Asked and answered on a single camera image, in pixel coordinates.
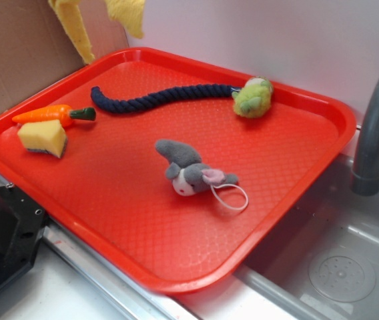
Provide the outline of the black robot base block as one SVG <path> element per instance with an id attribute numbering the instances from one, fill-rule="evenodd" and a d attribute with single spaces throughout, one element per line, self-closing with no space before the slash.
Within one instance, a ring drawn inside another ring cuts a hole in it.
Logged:
<path id="1" fill-rule="evenodd" d="M 16 186 L 0 187 L 0 291 L 32 269 L 47 214 Z"/>

